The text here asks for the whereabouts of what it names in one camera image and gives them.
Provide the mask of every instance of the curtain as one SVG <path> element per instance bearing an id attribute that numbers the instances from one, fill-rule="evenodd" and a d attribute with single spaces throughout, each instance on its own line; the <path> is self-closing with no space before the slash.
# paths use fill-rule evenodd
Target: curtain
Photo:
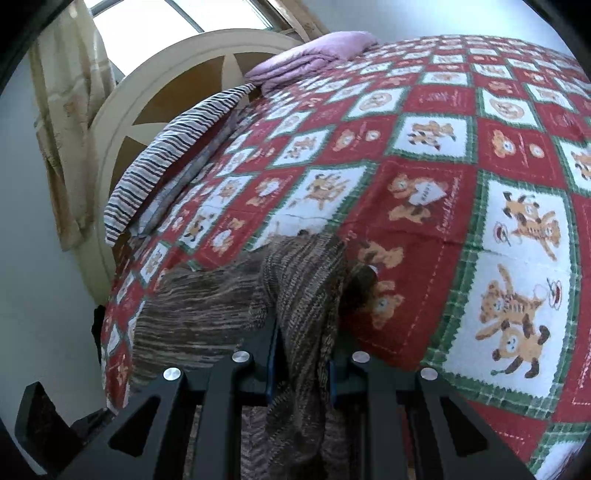
<path id="1" fill-rule="evenodd" d="M 94 221 L 98 159 L 90 125 L 115 81 L 83 0 L 71 3 L 39 35 L 29 58 L 39 107 L 35 130 L 65 251 L 85 240 Z"/>
<path id="2" fill-rule="evenodd" d="M 304 41 L 314 40 L 329 30 L 306 8 L 301 0 L 268 0 Z"/>

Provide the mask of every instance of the window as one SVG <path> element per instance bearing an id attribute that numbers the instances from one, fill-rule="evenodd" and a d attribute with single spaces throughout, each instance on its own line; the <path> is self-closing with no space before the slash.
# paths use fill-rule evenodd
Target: window
<path id="1" fill-rule="evenodd" d="M 107 55 L 128 75 L 160 50 L 224 28 L 288 28 L 265 0 L 85 0 Z"/>

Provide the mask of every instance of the wooden headboard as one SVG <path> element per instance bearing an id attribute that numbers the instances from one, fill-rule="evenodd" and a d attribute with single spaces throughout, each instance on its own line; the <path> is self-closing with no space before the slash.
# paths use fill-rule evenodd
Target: wooden headboard
<path id="1" fill-rule="evenodd" d="M 117 86 L 93 121 L 98 158 L 95 224 L 76 249 L 90 294 L 105 304 L 115 260 L 105 244 L 103 210 L 125 169 L 166 123 L 213 93 L 244 83 L 243 74 L 300 42 L 264 30 L 217 30 L 157 53 Z"/>

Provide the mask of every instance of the silver screw head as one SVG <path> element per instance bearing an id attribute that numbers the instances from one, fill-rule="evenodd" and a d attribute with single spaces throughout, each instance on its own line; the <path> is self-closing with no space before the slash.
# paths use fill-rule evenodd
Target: silver screw head
<path id="1" fill-rule="evenodd" d="M 250 357 L 251 354 L 248 352 L 245 352 L 244 350 L 238 350 L 232 355 L 232 360 L 234 360 L 237 364 L 243 364 L 244 362 L 248 362 Z"/>
<path id="2" fill-rule="evenodd" d="M 176 380 L 181 376 L 181 371 L 176 367 L 167 368 L 162 374 L 166 380 Z"/>
<path id="3" fill-rule="evenodd" d="M 436 380 L 438 376 L 439 374 L 437 373 L 437 370 L 435 370 L 434 368 L 427 367 L 421 370 L 421 377 L 423 377 L 425 380 Z"/>
<path id="4" fill-rule="evenodd" d="M 353 362 L 357 364 L 366 364 L 369 362 L 371 357 L 367 352 L 364 352 L 363 350 L 357 350 L 353 353 L 353 355 L 351 355 L 351 358 L 353 359 Z"/>

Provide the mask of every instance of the brown knit blanket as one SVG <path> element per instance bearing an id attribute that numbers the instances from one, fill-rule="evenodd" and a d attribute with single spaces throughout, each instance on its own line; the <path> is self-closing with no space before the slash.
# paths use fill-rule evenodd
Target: brown knit blanket
<path id="1" fill-rule="evenodd" d="M 286 238 L 209 272 L 170 271 L 137 321 L 132 392 L 169 366 L 211 366 L 273 311 L 289 382 L 268 408 L 243 409 L 242 478 L 348 479 L 346 424 L 330 405 L 326 364 L 343 289 L 360 288 L 358 272 L 330 234 Z"/>

